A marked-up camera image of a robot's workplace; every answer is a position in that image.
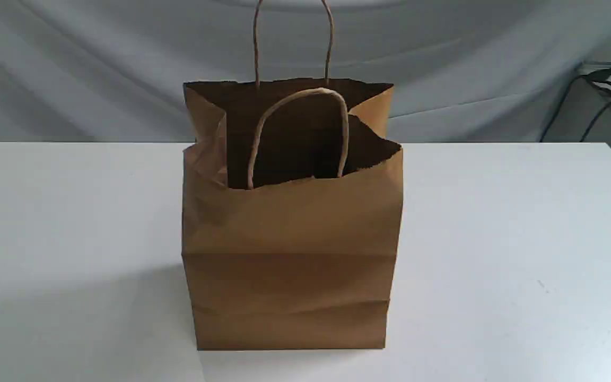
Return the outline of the brown paper bag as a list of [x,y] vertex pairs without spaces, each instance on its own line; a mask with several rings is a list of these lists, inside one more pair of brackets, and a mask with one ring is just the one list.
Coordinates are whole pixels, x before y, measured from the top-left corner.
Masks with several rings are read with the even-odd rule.
[[181,256],[205,351],[381,350],[403,214],[394,87],[330,77],[187,82]]

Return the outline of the white fabric backdrop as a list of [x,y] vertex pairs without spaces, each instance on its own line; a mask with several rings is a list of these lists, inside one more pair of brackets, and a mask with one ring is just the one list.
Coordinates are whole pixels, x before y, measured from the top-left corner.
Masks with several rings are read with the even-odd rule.
[[[253,78],[254,1],[0,1],[0,141],[193,141],[186,81]],[[331,75],[393,140],[534,140],[611,1],[330,1]]]

